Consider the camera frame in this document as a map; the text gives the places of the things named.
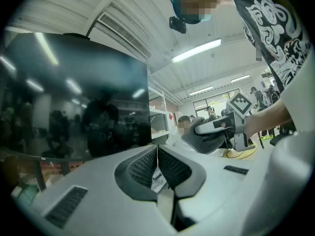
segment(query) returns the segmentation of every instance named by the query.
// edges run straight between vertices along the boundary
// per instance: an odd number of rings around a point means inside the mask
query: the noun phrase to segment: white ceiling
[[[105,13],[151,53],[147,59],[118,34],[97,22]],[[230,84],[250,74],[239,85],[256,79],[266,67],[255,60],[255,49],[244,36],[243,23],[232,5],[220,6],[211,20],[187,25],[186,34],[168,26],[174,16],[170,0],[27,0],[9,26],[29,31],[89,34],[91,41],[108,45],[148,65],[149,83],[173,103],[181,104],[189,93],[209,86]],[[171,58],[193,47],[221,38],[220,47],[177,64]]]

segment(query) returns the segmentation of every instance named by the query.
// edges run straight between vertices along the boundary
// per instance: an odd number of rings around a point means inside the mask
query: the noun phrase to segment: air vent
[[[74,186],[45,218],[55,226],[63,228],[87,192],[87,189]]]
[[[106,25],[108,28],[113,30],[122,38],[124,38],[130,45],[136,48],[147,59],[151,58],[151,53],[149,52],[149,50],[143,44],[141,44],[129,31],[127,31],[123,26],[121,26],[115,20],[113,20],[106,14],[102,14],[99,17],[98,21]]]

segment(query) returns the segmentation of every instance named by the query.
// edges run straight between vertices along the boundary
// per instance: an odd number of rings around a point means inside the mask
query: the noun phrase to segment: yellow object
[[[241,152],[237,152],[236,150],[229,150],[227,153],[225,153],[223,155],[223,157],[226,158],[234,158],[234,159],[244,159],[246,157],[251,156],[252,154],[254,154],[257,150],[257,143],[254,142],[255,148],[249,149],[249,150],[245,150],[245,151],[241,151]]]

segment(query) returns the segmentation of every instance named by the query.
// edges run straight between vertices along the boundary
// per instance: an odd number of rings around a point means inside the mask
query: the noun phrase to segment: camera
[[[169,18],[169,27],[182,34],[185,34],[187,31],[186,24],[175,16]]]

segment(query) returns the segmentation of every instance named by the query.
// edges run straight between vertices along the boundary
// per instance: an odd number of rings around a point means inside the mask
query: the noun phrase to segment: fluorescent light
[[[218,100],[217,102],[224,101],[224,100],[229,100],[229,98],[226,98],[226,99],[223,99],[223,100]]]
[[[208,88],[204,88],[204,89],[199,90],[199,91],[196,91],[196,92],[191,92],[190,95],[194,95],[194,94],[199,93],[199,92],[207,91],[207,90],[210,90],[210,89],[212,89],[212,88],[213,88],[213,86],[208,87]]]
[[[240,78],[237,78],[237,79],[234,79],[234,80],[231,80],[231,83],[236,82],[236,81],[239,81],[239,80],[242,80],[242,79],[246,79],[246,78],[248,78],[249,76],[250,76],[250,74],[249,74],[249,75],[246,75],[246,76],[243,76],[243,77],[240,77]]]
[[[42,34],[41,32],[36,32],[35,36],[36,36],[38,42],[40,43],[41,47],[44,49],[46,55],[51,60],[51,62],[54,65],[58,65],[59,63],[58,63],[57,59],[55,58],[54,54],[52,53],[52,51],[50,50],[50,48],[46,42],[46,39],[44,38],[44,34]]]
[[[198,53],[202,53],[202,52],[207,51],[207,50],[209,50],[211,48],[218,47],[220,45],[221,45],[221,39],[218,39],[218,40],[215,40],[215,41],[211,41],[211,42],[209,42],[207,44],[198,46],[196,48],[193,48],[193,49],[191,49],[191,50],[189,50],[189,51],[187,51],[185,53],[182,53],[182,54],[176,56],[175,58],[172,59],[172,61],[173,61],[173,63],[177,63],[177,62],[182,61],[184,59],[187,59],[187,58],[189,58],[191,56],[194,56],[194,55],[196,55]]]
[[[26,80],[26,82],[30,85],[31,88],[39,91],[39,92],[43,92],[44,88],[42,88],[39,84],[37,84],[36,82],[32,81],[32,80]]]
[[[132,95],[132,97],[133,97],[133,98],[138,98],[140,95],[143,94],[144,91],[145,91],[144,89],[139,89],[138,91],[136,91],[136,92]]]
[[[17,28],[17,27],[12,27],[12,26],[7,26],[4,29],[8,30],[8,31],[18,32],[18,33],[30,33],[31,32],[29,30],[25,30],[25,29],[21,29],[21,28]]]
[[[75,104],[80,104],[80,101],[75,100],[75,99],[73,99],[72,102],[75,103]]]
[[[195,108],[201,108],[201,107],[204,107],[204,106],[207,106],[207,104],[205,104],[205,105],[201,105],[201,106],[199,106],[199,107],[195,107]]]
[[[68,85],[71,86],[71,88],[73,89],[73,91],[77,94],[82,93],[82,90],[80,89],[79,85],[77,83],[75,83],[73,80],[71,79],[67,79],[67,83]]]
[[[12,70],[16,70],[16,68],[12,64],[10,64],[10,62],[8,60],[6,60],[3,56],[0,57],[0,60],[3,62],[3,64],[6,67],[8,67],[8,68],[10,68]]]

